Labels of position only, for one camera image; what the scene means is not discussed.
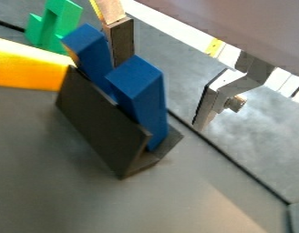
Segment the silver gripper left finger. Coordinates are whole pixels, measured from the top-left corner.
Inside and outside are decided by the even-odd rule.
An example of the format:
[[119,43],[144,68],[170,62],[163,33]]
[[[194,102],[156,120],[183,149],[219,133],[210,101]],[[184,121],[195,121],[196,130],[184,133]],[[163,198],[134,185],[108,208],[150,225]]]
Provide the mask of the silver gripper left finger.
[[134,19],[127,16],[120,0],[89,0],[89,3],[102,21],[114,66],[119,66],[135,55]]

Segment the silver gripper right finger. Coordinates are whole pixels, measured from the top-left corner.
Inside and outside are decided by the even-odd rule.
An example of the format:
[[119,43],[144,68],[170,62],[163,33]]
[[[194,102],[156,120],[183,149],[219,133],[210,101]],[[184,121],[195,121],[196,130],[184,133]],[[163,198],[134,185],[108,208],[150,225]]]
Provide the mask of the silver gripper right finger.
[[225,69],[204,86],[192,119],[196,131],[202,131],[226,109],[234,112],[242,109],[247,99],[241,94],[262,86],[274,69],[275,66],[262,59],[239,53],[234,67]]

